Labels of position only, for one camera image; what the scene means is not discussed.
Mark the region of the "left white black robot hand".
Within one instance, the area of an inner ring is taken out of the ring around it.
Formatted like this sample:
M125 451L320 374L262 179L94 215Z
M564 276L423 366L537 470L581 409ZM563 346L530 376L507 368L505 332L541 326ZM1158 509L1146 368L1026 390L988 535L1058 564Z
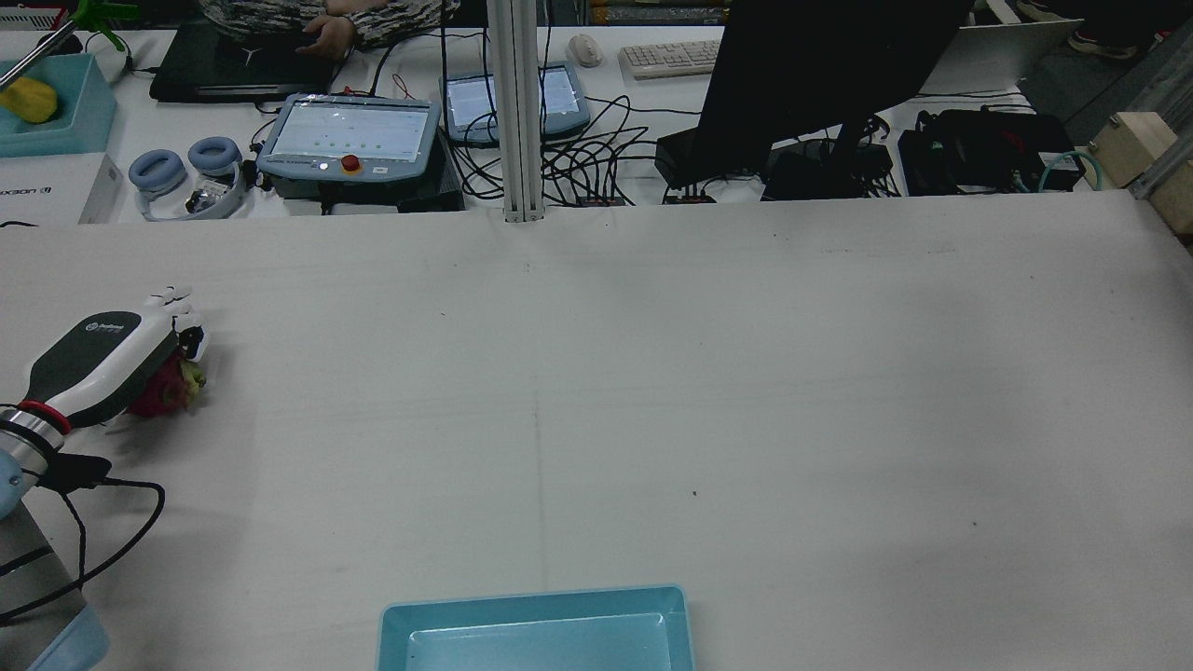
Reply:
M18 408L58 433L120 415L171 356L192 362L204 356L203 318L190 295L188 285L168 285L140 307L84 318L27 368Z

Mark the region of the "person's left hand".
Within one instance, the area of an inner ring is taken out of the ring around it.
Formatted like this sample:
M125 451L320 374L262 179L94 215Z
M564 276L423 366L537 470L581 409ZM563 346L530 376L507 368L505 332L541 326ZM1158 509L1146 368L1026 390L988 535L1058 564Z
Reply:
M320 14L307 21L303 33L314 37L311 44L295 49L295 54L341 62L358 41L353 21L344 16Z

